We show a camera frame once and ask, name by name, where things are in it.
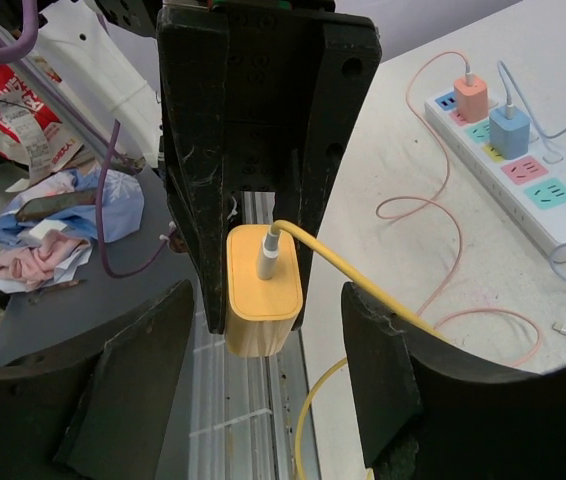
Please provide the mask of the blue charger plug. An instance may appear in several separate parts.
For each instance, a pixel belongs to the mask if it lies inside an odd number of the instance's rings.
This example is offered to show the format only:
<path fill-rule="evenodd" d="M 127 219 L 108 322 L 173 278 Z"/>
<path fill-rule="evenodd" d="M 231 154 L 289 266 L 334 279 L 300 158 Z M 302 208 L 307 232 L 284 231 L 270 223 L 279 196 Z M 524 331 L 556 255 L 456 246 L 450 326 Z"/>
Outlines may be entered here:
<path fill-rule="evenodd" d="M 489 129 L 489 143 L 504 160 L 514 160 L 528 152 L 530 119 L 516 106 L 491 110 Z"/>

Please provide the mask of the yellow charger plug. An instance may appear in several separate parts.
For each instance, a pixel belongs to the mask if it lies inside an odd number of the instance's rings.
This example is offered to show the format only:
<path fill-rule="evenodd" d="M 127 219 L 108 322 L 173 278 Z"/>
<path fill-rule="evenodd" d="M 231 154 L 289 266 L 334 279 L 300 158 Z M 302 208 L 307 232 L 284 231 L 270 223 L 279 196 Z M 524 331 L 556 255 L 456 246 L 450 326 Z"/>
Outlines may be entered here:
<path fill-rule="evenodd" d="M 267 225 L 242 225 L 227 237 L 228 304 L 225 341 L 244 358 L 277 354 L 291 333 L 304 302 L 296 246 L 280 234 L 278 252 L 266 255 L 272 277 L 258 276 Z"/>

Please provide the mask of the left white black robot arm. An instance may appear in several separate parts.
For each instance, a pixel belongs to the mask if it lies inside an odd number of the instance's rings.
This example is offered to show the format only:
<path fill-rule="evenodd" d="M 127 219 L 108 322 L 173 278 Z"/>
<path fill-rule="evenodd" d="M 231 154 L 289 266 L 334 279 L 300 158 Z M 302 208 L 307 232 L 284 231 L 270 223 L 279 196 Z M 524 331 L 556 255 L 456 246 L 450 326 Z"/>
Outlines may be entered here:
<path fill-rule="evenodd" d="M 321 225 L 380 64 L 373 22 L 331 1 L 55 1 L 38 47 L 83 81 L 148 161 L 197 270 L 209 330 L 226 328 L 230 201 Z"/>

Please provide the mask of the pink cloth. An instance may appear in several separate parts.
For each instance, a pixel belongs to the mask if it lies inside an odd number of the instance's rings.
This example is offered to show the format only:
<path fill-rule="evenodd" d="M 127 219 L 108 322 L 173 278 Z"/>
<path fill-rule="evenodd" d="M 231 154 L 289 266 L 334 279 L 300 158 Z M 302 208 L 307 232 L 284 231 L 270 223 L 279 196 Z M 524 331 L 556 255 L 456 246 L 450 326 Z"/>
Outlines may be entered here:
<path fill-rule="evenodd" d="M 0 291 L 31 292 L 41 287 L 71 280 L 76 269 L 92 251 L 89 240 L 52 230 L 38 246 L 25 246 L 0 252 Z"/>

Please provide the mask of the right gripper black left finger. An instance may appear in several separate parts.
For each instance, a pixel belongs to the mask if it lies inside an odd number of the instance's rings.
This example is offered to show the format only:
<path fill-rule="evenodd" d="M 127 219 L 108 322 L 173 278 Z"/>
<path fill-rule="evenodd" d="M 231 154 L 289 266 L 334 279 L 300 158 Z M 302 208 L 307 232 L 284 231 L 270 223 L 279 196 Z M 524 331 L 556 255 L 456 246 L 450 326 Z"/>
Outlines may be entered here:
<path fill-rule="evenodd" d="M 194 314 L 182 280 L 0 366 L 0 479 L 151 479 Z"/>

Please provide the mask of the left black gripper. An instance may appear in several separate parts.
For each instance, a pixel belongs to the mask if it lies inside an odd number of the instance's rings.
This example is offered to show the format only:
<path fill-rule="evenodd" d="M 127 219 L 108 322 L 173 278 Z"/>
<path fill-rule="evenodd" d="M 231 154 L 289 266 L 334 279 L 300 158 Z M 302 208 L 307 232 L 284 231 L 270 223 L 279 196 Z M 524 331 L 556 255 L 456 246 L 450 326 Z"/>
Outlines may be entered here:
<path fill-rule="evenodd" d="M 334 11 L 332 1 L 171 1 L 158 14 L 168 205 L 214 334 L 225 327 L 224 192 L 300 187 L 297 224 L 319 233 L 381 61 L 372 20 L 324 22 Z"/>

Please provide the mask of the red white printed bag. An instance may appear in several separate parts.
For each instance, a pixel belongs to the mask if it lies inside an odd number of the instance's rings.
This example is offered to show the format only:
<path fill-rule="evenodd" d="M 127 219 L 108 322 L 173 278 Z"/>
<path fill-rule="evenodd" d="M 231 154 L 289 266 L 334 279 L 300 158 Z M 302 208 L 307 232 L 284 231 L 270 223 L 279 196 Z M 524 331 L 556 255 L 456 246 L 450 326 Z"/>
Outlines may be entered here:
<path fill-rule="evenodd" d="M 25 166 L 35 185 L 62 170 L 82 147 L 34 90 L 0 65 L 0 156 Z"/>

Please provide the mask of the pink charger plug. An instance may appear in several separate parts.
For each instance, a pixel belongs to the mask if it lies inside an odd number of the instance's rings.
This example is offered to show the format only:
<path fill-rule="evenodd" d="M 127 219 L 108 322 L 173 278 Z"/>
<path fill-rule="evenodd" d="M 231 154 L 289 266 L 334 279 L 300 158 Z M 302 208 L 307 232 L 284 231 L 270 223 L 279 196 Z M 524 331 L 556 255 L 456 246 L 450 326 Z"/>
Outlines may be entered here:
<path fill-rule="evenodd" d="M 480 77 L 475 76 L 472 85 L 468 85 L 464 78 L 458 78 L 453 87 L 456 110 L 467 123 L 476 123 L 488 117 L 488 87 Z"/>

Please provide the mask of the white colourful power strip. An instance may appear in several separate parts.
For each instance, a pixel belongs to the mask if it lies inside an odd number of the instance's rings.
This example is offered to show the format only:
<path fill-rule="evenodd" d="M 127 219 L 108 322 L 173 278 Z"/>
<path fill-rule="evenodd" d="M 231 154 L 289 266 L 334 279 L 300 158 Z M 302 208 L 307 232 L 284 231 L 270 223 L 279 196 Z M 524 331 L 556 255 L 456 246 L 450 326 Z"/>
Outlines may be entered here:
<path fill-rule="evenodd" d="M 504 160 L 489 143 L 489 119 L 467 123 L 452 92 L 426 100 L 424 110 L 449 149 L 539 250 L 566 263 L 566 151 L 546 149 L 531 129 L 528 152 Z"/>

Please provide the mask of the blue cloth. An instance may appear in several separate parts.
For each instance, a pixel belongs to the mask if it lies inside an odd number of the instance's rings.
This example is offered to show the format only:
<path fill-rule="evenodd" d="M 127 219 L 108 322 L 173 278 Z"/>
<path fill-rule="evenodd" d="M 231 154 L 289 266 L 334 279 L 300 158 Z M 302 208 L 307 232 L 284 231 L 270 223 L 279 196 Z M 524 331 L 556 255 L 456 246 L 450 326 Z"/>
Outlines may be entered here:
<path fill-rule="evenodd" d="M 44 236 L 56 230 L 71 237 L 98 239 L 96 207 L 68 206 L 46 214 L 41 220 L 17 219 L 17 213 L 35 200 L 48 204 L 65 194 L 83 194 L 95 189 L 100 170 L 82 174 L 77 169 L 61 171 L 18 194 L 0 214 L 0 252 L 38 246 Z M 137 178 L 116 170 L 107 172 L 102 192 L 102 230 L 107 243 L 121 240 L 140 229 L 144 195 Z"/>

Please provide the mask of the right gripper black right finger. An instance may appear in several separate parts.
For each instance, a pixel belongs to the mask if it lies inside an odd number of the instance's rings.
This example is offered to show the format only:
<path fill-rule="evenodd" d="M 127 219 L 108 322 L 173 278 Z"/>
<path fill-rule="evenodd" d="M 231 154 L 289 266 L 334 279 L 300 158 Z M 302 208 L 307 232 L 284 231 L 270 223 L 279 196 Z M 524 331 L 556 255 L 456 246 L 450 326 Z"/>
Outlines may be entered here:
<path fill-rule="evenodd" d="M 566 367 L 469 354 L 353 283 L 342 327 L 365 465 L 379 479 L 566 479 Z"/>

